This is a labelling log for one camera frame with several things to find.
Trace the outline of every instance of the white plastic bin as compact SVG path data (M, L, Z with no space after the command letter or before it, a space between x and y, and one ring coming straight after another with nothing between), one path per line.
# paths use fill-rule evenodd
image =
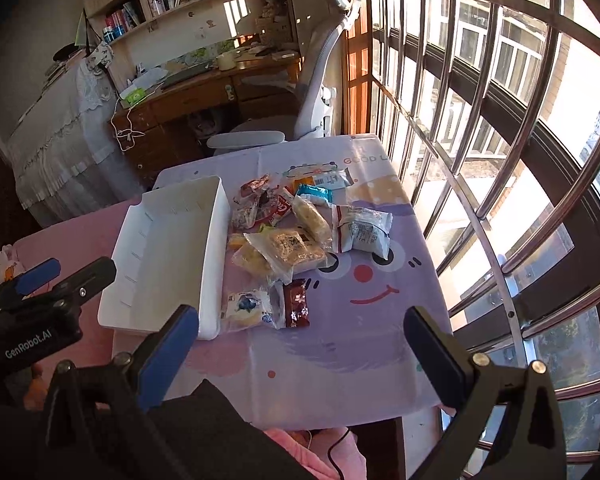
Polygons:
M112 256L118 272L102 292L98 322L157 332L180 304L189 304L200 316L198 338L215 338L230 218L218 176L144 193L120 229Z

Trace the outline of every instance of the cup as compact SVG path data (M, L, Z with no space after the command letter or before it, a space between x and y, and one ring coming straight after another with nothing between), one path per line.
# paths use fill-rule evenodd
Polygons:
M235 68L235 59L233 52L223 52L220 56L216 57L218 62L218 68L220 70L231 70Z

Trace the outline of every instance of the pink fabric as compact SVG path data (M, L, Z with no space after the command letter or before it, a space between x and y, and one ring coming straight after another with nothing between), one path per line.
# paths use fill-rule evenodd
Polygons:
M100 256L111 256L126 211L139 202L138 197L52 225L17 241L13 248L25 269L31 269L49 258L57 259L62 271L51 282L53 286ZM80 341L41 361L43 379L47 383L62 359L71 359L78 366L101 365L111 359L113 330L99 325L99 304L98 294L82 306L80 327L84 335Z
M272 428L266 435L296 459L308 472L320 480L339 480L336 469L327 456L329 448L347 431L347 428L329 428L315 435L310 450L298 444L286 431ZM331 458L341 469L347 480L366 479L366 460L356 445L355 437L349 433L333 451Z

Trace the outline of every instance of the wooden desk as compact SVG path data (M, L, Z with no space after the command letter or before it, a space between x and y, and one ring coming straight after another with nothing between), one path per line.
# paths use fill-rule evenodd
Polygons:
M274 61L270 56L240 61L236 68L212 70L187 79L140 103L129 114L133 129L143 132L126 158L148 189L158 174L172 166L203 158L198 140L187 126L187 115L218 105L233 105L241 121L272 115L296 115L298 102L293 94L275 86L254 86L243 79L253 75L273 75L286 70L289 80L298 80L299 57ZM129 127L128 110L113 117L117 129Z

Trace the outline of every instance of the black cable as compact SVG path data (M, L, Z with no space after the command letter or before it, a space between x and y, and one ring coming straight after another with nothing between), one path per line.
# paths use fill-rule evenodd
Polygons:
M334 468L336 469L336 471L338 472L338 475L340 476L340 480L344 480L344 475L342 474L342 470L333 461L333 458L331 458L331 451L333 451L333 448L336 447L339 443L341 443L345 439L345 437L349 434L350 431L351 430L349 428L347 428L347 431L345 431L344 435L341 436L338 440L336 440L336 442L334 442L333 445L327 451L327 456L329 457L329 462L331 462L331 465L333 465Z

